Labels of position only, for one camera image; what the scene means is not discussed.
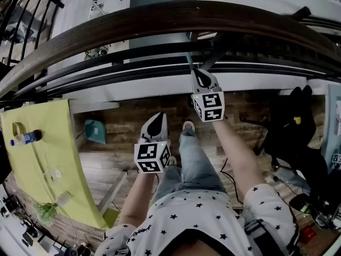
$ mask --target shoe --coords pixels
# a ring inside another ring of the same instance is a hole
[[[186,122],[183,123],[183,125],[182,125],[182,131],[185,130],[185,129],[191,129],[191,130],[193,130],[193,131],[196,130],[194,124],[193,124],[192,122],[190,122],[190,121],[186,121]]]
[[[170,165],[172,165],[172,166],[176,166],[176,165],[177,165],[177,161],[176,161],[175,156],[171,156],[171,157],[169,158],[168,166],[170,166]]]

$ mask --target office chair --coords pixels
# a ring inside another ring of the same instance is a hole
[[[299,176],[302,183],[310,187],[309,197],[297,198],[307,200],[313,206],[315,217],[324,213],[334,214],[339,201],[333,202],[329,207],[326,200],[330,200],[330,177],[324,157],[320,149],[312,149],[307,145],[313,138],[316,125],[310,109],[311,88],[307,85],[301,90],[295,88],[290,96],[277,97],[269,103],[270,120],[261,122],[250,121],[241,115],[240,120],[246,123],[257,124],[267,129],[264,142],[254,152],[259,155],[262,149],[272,157],[272,167],[277,170],[291,170],[294,174],[300,171],[305,180]]]

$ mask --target desk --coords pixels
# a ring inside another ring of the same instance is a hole
[[[1,120],[9,160],[22,190],[40,203],[54,203],[68,191],[71,199],[58,208],[61,214],[96,228],[112,227],[118,212],[101,213],[92,199],[75,146],[68,100],[9,110],[1,113]],[[42,140],[10,146],[13,122],[21,123],[26,132],[42,130]]]

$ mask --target teal bag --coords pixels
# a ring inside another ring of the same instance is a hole
[[[87,140],[94,141],[101,144],[105,142],[105,125],[99,121],[87,119],[84,124],[85,137]]]

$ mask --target plastic bottle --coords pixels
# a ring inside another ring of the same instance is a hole
[[[40,139],[42,139],[42,132],[39,130],[34,130],[33,132],[16,135],[14,139],[11,140],[11,146],[25,145],[31,142],[39,141]]]

